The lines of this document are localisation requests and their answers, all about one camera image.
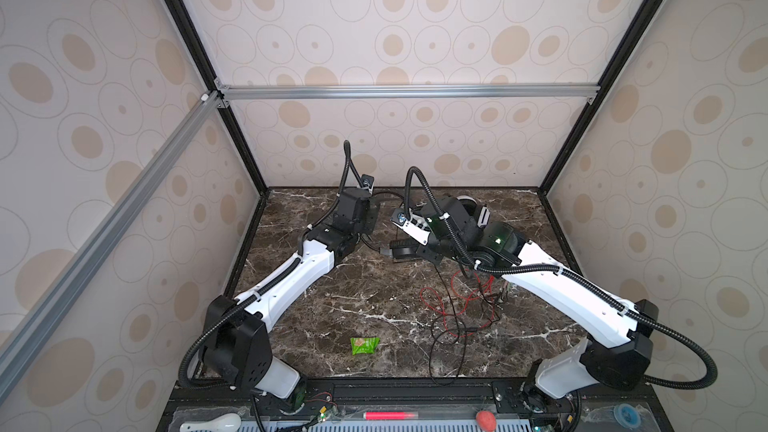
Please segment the black blue headphones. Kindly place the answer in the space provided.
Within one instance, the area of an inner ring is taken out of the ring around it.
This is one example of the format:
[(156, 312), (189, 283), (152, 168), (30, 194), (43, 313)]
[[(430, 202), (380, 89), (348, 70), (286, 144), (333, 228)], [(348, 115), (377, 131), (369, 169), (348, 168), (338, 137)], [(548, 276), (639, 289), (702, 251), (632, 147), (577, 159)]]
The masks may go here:
[[(393, 212), (398, 208), (404, 209), (408, 216), (411, 216), (412, 213), (415, 213), (423, 217), (420, 206), (414, 207), (413, 201), (408, 199), (403, 193), (391, 191), (391, 190), (380, 190), (380, 191), (374, 192), (372, 194), (372, 202), (374, 205), (379, 206), (379, 212), (378, 212), (378, 217), (375, 222), (375, 227), (373, 232), (371, 234), (361, 235), (360, 240), (366, 247), (373, 250), (374, 252), (379, 253), (380, 255), (391, 258), (395, 262), (411, 261), (411, 260), (418, 260), (418, 259), (424, 259), (428, 261), (433, 260), (433, 253), (429, 251), (430, 242), (434, 240), (434, 234), (432, 233), (432, 231), (429, 237), (428, 244), (426, 246), (423, 246), (418, 242), (416, 242), (411, 237), (409, 237), (406, 233), (404, 233), (402, 230), (400, 230), (391, 222), (391, 217), (393, 215)], [(386, 244), (378, 243), (373, 240), (373, 234), (375, 233), (377, 224), (379, 223), (379, 216), (381, 215), (382, 204), (385, 202), (399, 203), (399, 205), (393, 209), (392, 214), (389, 216), (390, 224), (396, 229), (396, 237), (394, 239), (390, 239)]]

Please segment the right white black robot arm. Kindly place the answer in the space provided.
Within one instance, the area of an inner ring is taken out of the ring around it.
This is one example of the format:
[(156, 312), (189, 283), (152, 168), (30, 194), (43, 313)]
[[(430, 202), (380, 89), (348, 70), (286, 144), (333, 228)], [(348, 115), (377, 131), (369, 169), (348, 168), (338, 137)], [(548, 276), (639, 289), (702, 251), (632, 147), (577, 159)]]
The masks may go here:
[[(617, 390), (631, 390), (639, 383), (699, 390), (717, 380), (712, 357), (688, 337), (659, 323), (654, 304), (632, 302), (607, 292), (557, 261), (512, 225), (491, 221), (488, 209), (470, 197), (445, 196), (413, 210), (400, 207), (391, 221), (426, 252), (520, 286), (586, 331), (586, 338), (577, 345), (534, 366), (526, 384), (530, 394), (560, 399), (594, 384)], [(704, 375), (690, 381), (647, 375), (653, 333), (692, 351), (703, 362)]]

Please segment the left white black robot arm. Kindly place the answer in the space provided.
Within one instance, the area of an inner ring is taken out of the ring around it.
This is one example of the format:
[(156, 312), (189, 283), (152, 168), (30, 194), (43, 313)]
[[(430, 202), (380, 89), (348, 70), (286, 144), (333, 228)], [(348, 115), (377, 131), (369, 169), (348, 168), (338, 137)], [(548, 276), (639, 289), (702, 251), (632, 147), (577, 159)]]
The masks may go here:
[(354, 252), (361, 235), (373, 230), (378, 207), (371, 199), (365, 188), (339, 192), (334, 210), (305, 230), (297, 251), (280, 267), (235, 298), (217, 297), (206, 312), (203, 333), (182, 358), (179, 385), (260, 391), (296, 408), (306, 390), (304, 378), (274, 357), (269, 333), (314, 282)]

